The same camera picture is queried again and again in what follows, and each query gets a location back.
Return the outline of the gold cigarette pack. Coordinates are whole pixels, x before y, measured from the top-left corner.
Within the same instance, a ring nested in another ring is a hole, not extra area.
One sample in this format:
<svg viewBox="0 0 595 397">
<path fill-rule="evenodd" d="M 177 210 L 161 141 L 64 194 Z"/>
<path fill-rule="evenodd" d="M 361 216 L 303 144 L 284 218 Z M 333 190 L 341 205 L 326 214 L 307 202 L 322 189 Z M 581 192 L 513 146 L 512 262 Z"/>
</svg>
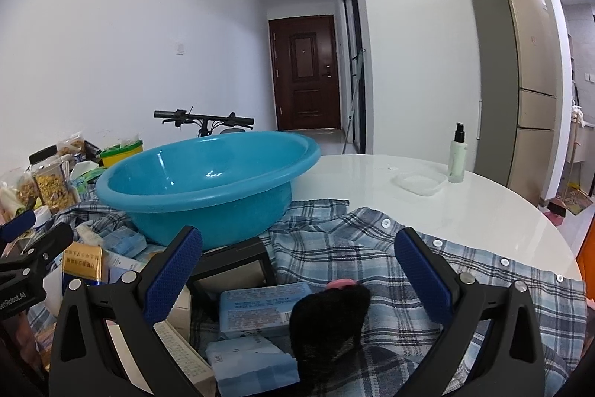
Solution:
<svg viewBox="0 0 595 397">
<path fill-rule="evenodd" d="M 62 253 L 61 280 L 66 288 L 74 279 L 81 279 L 86 285 L 98 286 L 104 283 L 103 250 L 99 246 L 72 243 Z"/>
</svg>

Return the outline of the large beige text box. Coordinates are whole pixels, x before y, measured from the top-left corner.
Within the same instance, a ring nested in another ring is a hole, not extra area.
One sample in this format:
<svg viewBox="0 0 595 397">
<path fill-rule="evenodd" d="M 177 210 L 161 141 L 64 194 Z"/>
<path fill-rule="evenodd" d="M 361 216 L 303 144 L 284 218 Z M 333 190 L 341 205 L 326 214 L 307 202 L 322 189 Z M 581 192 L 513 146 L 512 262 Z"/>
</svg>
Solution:
<svg viewBox="0 0 595 397">
<path fill-rule="evenodd" d="M 190 345 L 191 293 L 184 287 L 167 319 L 153 328 L 173 360 L 203 396 L 215 397 L 216 379 L 210 365 Z"/>
</svg>

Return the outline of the black case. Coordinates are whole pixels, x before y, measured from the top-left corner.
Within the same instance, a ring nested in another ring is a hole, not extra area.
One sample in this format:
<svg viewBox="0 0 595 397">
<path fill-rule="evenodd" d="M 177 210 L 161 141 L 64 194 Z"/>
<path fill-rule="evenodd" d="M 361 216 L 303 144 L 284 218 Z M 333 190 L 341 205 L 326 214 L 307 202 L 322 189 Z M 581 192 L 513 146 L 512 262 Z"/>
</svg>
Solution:
<svg viewBox="0 0 595 397">
<path fill-rule="evenodd" d="M 203 323 L 218 323 L 223 292 L 276 284 L 268 250 L 258 237 L 207 251 L 187 279 L 191 335 L 198 333 Z"/>
</svg>

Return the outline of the black fuzzy plush toy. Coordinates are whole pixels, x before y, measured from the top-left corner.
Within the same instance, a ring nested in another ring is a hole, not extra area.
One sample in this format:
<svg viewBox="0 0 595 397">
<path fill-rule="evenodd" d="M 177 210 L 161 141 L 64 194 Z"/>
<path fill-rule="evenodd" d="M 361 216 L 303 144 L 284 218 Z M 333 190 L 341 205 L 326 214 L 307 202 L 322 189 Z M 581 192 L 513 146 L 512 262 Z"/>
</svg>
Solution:
<svg viewBox="0 0 595 397">
<path fill-rule="evenodd" d="M 327 381 L 359 353 L 370 303 L 370 290 L 347 280 L 296 302 L 289 340 L 306 394 L 322 395 Z"/>
</svg>

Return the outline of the black-lid cereal jar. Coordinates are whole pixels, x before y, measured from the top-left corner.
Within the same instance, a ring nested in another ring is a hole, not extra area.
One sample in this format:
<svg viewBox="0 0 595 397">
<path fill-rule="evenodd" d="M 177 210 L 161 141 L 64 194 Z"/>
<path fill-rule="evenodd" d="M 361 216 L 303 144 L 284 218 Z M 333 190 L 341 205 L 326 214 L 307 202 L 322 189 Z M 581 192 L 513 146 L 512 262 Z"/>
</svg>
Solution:
<svg viewBox="0 0 595 397">
<path fill-rule="evenodd" d="M 29 157 L 31 175 L 39 197 L 53 215 L 75 204 L 75 196 L 62 170 L 58 147 L 48 146 Z"/>
</svg>

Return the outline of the yellow green-rimmed bucket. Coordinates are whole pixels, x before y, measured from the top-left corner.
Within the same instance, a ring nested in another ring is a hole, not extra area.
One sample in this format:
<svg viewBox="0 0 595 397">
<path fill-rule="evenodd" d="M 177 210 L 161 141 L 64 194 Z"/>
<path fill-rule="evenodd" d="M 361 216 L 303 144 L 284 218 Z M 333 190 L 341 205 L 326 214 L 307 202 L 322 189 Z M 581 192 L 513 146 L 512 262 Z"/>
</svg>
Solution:
<svg viewBox="0 0 595 397">
<path fill-rule="evenodd" d="M 130 156 L 141 153 L 142 151 L 143 142 L 141 140 L 136 140 L 125 145 L 118 144 L 106 150 L 102 150 L 100 153 L 100 161 L 104 167 L 111 167 Z"/>
</svg>

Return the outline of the light blue tissue pack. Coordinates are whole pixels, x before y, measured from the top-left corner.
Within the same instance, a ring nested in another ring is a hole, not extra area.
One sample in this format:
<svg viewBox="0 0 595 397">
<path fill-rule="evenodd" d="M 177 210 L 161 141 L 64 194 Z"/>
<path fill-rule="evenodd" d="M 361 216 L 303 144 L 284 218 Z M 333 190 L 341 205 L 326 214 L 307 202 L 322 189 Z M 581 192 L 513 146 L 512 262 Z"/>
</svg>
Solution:
<svg viewBox="0 0 595 397">
<path fill-rule="evenodd" d="M 262 336 L 209 343 L 206 355 L 222 396 L 250 396 L 299 383 L 296 360 Z"/>
</svg>

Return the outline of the blue wet wipes pack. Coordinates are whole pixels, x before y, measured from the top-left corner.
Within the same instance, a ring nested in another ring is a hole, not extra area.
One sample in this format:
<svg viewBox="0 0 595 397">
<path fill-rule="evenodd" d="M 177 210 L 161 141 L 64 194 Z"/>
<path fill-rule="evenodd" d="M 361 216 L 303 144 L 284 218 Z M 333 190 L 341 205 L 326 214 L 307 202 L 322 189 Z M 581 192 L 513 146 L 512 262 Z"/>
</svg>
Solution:
<svg viewBox="0 0 595 397">
<path fill-rule="evenodd" d="M 220 333 L 226 339 L 261 333 L 282 336 L 296 302 L 312 291 L 306 282 L 224 291 L 220 297 Z"/>
</svg>

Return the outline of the clear plastic lid tray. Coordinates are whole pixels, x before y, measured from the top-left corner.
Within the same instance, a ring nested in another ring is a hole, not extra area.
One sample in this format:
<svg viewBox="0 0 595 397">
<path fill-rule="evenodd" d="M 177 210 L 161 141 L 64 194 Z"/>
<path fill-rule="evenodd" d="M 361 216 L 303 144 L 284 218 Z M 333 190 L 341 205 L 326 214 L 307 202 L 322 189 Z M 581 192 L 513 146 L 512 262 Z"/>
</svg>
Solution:
<svg viewBox="0 0 595 397">
<path fill-rule="evenodd" d="M 432 196 L 438 193 L 448 181 L 446 175 L 433 170 L 397 171 L 395 185 L 414 195 Z"/>
</svg>

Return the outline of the black bicycle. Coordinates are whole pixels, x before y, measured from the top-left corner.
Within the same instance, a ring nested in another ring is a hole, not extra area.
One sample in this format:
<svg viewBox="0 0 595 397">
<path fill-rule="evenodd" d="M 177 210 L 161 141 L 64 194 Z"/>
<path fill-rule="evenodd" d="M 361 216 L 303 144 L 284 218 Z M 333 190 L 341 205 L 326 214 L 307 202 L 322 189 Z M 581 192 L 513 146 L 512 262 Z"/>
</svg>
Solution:
<svg viewBox="0 0 595 397">
<path fill-rule="evenodd" d="M 211 136 L 218 128 L 245 131 L 254 128 L 255 120 L 253 118 L 240 117 L 234 112 L 227 116 L 196 114 L 192 111 L 177 109 L 175 111 L 155 110 L 153 117 L 160 120 L 163 124 L 173 124 L 174 127 L 181 128 L 184 125 L 197 125 L 198 137 Z"/>
</svg>

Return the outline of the blue plastic basin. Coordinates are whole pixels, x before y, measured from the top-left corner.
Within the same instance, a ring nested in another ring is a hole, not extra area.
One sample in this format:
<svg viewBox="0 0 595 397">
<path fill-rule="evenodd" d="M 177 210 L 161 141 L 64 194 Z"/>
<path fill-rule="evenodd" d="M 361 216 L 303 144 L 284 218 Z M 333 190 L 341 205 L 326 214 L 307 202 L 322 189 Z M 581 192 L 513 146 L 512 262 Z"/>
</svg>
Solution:
<svg viewBox="0 0 595 397">
<path fill-rule="evenodd" d="M 189 139 L 118 162 L 99 177 L 96 194 L 153 243 L 167 246 L 192 226 L 211 250 L 276 224 L 292 202 L 292 181 L 320 157 L 318 143 L 296 133 Z"/>
</svg>

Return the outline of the blue plaid shirt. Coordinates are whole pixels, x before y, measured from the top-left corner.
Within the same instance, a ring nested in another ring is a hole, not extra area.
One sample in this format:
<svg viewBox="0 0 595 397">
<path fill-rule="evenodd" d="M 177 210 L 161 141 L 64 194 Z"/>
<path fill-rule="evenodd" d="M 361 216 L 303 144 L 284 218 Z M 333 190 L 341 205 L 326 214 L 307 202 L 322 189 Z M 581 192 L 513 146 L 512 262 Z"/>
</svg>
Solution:
<svg viewBox="0 0 595 397">
<path fill-rule="evenodd" d="M 306 394 L 299 380 L 250 396 L 399 396 L 398 390 L 442 330 L 442 326 L 430 320 L 395 257 L 395 236 L 404 228 L 408 227 L 375 209 L 352 211 L 346 202 L 321 199 L 295 202 L 279 222 L 262 234 L 276 285 L 306 282 L 313 294 L 347 280 L 369 289 L 371 303 L 361 350 L 348 366 L 341 367 L 327 381 L 322 395 Z M 582 282 L 426 234 L 418 236 L 456 273 L 468 272 L 478 282 L 493 286 L 524 282 L 533 300 L 543 344 L 542 396 L 574 396 L 586 389 L 594 356 L 585 343 L 587 300 Z M 487 326 L 486 321 L 479 323 L 467 354 L 447 387 L 449 392 L 464 384 Z M 130 381 L 148 391 L 119 326 L 111 321 L 108 329 Z M 289 332 L 262 337 L 293 357 Z"/>
</svg>

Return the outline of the green pump lotion bottle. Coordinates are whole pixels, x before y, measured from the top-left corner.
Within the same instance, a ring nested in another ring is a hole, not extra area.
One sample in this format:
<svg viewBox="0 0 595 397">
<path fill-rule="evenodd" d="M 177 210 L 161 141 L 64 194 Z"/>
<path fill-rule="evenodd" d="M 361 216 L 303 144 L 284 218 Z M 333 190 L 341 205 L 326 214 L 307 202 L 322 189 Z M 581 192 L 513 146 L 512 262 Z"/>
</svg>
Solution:
<svg viewBox="0 0 595 397">
<path fill-rule="evenodd" d="M 451 143 L 448 178 L 450 183 L 460 183 L 464 179 L 467 155 L 465 126 L 456 125 L 454 140 Z"/>
</svg>

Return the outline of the gold grey refrigerator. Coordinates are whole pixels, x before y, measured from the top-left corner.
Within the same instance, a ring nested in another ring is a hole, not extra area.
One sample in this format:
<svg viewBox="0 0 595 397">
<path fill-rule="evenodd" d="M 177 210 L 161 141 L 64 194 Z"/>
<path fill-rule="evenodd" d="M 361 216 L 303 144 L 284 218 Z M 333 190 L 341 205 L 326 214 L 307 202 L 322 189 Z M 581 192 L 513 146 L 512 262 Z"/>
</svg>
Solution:
<svg viewBox="0 0 595 397">
<path fill-rule="evenodd" d="M 474 170 L 533 205 L 555 138 L 554 34 L 544 0 L 472 0 L 480 53 L 481 116 Z"/>
</svg>

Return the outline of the brown entrance door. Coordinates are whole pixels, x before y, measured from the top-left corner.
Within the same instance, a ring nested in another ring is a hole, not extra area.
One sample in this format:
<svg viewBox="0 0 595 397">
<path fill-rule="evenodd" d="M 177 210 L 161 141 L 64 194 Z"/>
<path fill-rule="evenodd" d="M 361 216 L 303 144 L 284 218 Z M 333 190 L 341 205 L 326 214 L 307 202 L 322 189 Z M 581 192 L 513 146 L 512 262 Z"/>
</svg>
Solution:
<svg viewBox="0 0 595 397">
<path fill-rule="evenodd" d="M 341 127 L 334 16 L 269 22 L 277 129 Z"/>
</svg>

